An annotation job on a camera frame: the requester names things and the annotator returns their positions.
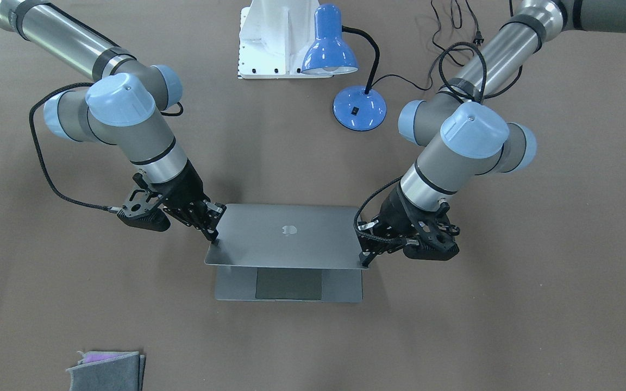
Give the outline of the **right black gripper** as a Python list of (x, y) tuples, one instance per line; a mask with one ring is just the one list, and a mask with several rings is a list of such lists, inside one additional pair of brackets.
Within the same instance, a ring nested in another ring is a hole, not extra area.
[(196, 169), (187, 163), (172, 180), (152, 184), (164, 194), (164, 211), (186, 226), (201, 231), (209, 242), (218, 237), (217, 226), (227, 206), (213, 203), (204, 193), (203, 183)]

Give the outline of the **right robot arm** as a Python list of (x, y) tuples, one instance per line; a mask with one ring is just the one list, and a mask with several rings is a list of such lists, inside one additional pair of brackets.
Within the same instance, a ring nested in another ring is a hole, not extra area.
[(35, 113), (55, 135), (77, 143), (118, 146), (136, 168), (134, 186), (119, 207), (82, 203), (114, 213), (124, 224), (155, 232), (172, 217), (209, 242), (226, 206), (211, 202), (203, 183), (166, 122), (181, 106), (183, 86), (166, 65), (147, 66), (130, 51), (48, 1), (0, 1), (0, 29), (17, 33), (62, 60), (89, 83), (60, 87), (28, 113), (37, 155)]

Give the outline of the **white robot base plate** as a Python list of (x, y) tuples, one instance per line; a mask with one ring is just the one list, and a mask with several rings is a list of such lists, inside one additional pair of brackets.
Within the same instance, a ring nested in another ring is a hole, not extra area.
[(320, 79), (303, 74), (315, 39), (318, 1), (253, 1), (241, 10), (240, 79)]

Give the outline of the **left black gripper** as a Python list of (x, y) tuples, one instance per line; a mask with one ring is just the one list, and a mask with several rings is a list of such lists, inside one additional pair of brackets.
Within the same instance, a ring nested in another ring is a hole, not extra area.
[(362, 252), (359, 255), (362, 267), (367, 268), (373, 259), (383, 253), (403, 250), (408, 243), (416, 243), (400, 193), (395, 186), (381, 205), (379, 213), (370, 221), (355, 218), (355, 231)]

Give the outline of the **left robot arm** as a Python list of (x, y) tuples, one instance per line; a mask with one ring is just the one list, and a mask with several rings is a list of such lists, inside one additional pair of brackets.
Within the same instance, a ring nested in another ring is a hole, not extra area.
[(497, 88), (564, 30), (626, 33), (626, 1), (524, 1), (484, 49), (430, 100), (408, 103), (400, 134), (424, 147), (370, 222), (355, 219), (362, 267), (383, 253), (446, 261), (459, 252), (460, 230), (447, 215), (452, 196), (473, 176), (528, 166), (537, 151), (533, 132), (485, 105)]

